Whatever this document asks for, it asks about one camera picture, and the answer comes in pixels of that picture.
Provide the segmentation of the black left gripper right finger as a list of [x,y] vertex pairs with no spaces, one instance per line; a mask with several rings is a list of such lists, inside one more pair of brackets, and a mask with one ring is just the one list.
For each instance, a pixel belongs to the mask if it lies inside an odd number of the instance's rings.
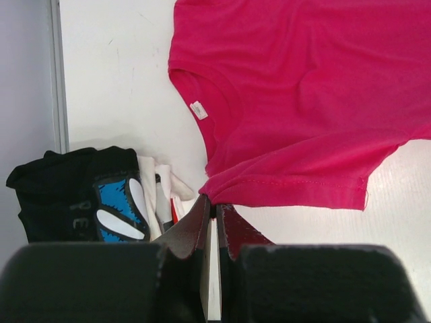
[[369,244],[280,245],[215,208],[223,322],[425,322],[401,261]]

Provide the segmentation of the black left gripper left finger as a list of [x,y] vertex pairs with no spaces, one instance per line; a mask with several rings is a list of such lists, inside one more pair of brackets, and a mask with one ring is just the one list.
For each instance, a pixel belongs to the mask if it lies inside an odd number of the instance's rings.
[[2,322],[204,322],[211,203],[200,196],[153,242],[37,243],[1,273]]

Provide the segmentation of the pink t shirt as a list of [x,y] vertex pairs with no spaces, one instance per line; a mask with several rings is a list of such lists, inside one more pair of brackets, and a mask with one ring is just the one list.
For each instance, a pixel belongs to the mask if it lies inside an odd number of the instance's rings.
[[371,173],[430,138],[429,1],[177,1],[173,20],[213,204],[362,210]]

